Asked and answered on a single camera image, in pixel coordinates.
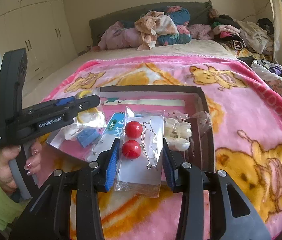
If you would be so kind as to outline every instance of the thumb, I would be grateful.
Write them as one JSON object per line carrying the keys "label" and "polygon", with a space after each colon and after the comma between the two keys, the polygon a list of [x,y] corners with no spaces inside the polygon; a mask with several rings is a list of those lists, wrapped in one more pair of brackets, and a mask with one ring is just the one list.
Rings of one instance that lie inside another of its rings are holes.
{"label": "thumb", "polygon": [[21,146],[7,146],[2,148],[0,152],[0,164],[2,166],[6,166],[9,164],[10,160],[13,160],[15,157],[18,156],[19,152],[21,151]]}

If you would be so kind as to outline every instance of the person's arm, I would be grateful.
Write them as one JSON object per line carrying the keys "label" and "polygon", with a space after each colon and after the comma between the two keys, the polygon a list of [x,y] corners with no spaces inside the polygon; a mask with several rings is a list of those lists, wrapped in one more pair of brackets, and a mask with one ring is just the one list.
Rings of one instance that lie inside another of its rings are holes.
{"label": "person's arm", "polygon": [[[40,170],[41,145],[36,142],[32,146],[33,156],[27,160],[25,169],[29,175]],[[27,203],[16,203],[10,196],[17,189],[9,168],[9,160],[14,159],[20,152],[20,147],[6,147],[0,150],[0,230],[4,230],[9,223],[20,216]]]}

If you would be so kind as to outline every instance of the bed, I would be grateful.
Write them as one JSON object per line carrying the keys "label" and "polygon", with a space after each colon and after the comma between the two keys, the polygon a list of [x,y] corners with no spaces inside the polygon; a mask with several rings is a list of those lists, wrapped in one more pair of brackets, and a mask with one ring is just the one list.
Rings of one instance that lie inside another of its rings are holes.
{"label": "bed", "polygon": [[[211,3],[193,3],[189,10],[197,24],[208,21]],[[107,26],[140,10],[129,8],[91,20],[93,44]],[[190,85],[203,89],[213,124],[217,169],[226,170],[249,197],[273,239],[282,232],[282,98],[244,62],[215,41],[151,50],[119,49],[88,52],[47,77],[23,99],[23,107],[75,95],[85,79],[90,88],[122,84]],[[80,164],[45,147],[41,183],[57,168]],[[110,191],[99,195],[106,239],[175,239],[182,195],[163,187],[158,199]],[[75,195],[72,199],[75,206]],[[205,202],[205,239],[209,238],[209,204]],[[70,235],[76,239],[75,214]]]}

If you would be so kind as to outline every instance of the green label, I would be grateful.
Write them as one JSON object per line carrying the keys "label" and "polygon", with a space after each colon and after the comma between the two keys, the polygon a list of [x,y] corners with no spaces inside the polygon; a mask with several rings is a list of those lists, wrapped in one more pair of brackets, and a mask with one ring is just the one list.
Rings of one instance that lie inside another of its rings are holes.
{"label": "green label", "polygon": [[117,120],[112,120],[111,123],[109,124],[109,128],[108,128],[108,131],[112,131],[115,124],[117,123]]}

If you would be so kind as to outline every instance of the white strip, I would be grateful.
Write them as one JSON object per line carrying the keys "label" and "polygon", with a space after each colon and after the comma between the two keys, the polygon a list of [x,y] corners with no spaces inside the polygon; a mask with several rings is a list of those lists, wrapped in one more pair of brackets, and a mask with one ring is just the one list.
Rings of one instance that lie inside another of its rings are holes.
{"label": "white strip", "polygon": [[114,106],[121,104],[130,105],[154,105],[154,106],[185,106],[184,100],[180,99],[140,99],[140,100],[115,100],[114,102],[105,101],[105,106]]}

